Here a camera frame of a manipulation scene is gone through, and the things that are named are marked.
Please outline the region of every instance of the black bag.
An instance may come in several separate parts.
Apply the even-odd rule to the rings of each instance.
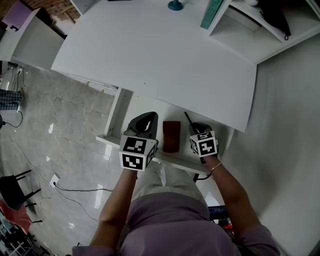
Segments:
[[[262,9],[262,16],[270,25],[280,29],[284,34],[284,39],[288,40],[291,36],[287,20],[282,13],[281,6],[277,0],[259,0],[259,6]]]

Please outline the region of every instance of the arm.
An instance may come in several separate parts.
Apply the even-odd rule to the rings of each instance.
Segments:
[[[204,159],[209,170],[220,163],[218,158],[211,155]],[[211,174],[228,210],[235,236],[239,237],[245,229],[260,224],[245,189],[230,172],[220,164]]]
[[[116,249],[124,227],[137,179],[136,170],[124,169],[106,201],[98,222],[98,228],[90,243],[91,246],[106,246]]]

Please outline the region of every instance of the electrical outlet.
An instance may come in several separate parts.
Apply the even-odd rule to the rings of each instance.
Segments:
[[[58,181],[60,180],[60,177],[58,176],[58,174],[54,174],[52,179],[50,180],[50,185],[55,188],[56,186],[54,185],[58,183]]]

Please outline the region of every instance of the white wall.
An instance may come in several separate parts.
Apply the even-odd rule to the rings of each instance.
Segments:
[[[263,62],[245,133],[224,165],[290,256],[320,239],[320,35]]]

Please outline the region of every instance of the gray marble floor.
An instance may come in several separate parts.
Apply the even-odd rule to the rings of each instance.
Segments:
[[[1,89],[23,86],[22,76],[8,73]],[[96,141],[102,134],[114,98],[68,77],[31,67],[24,69],[23,122],[0,130],[0,176],[32,170],[19,184],[25,194],[41,188],[30,199],[30,232],[52,253],[70,254],[72,246],[87,245],[97,227],[110,192],[69,192],[53,189],[47,181],[58,174],[64,189],[113,189],[121,174],[119,151]],[[17,126],[15,110],[0,111],[3,120]],[[215,205],[212,180],[197,182],[209,205]]]

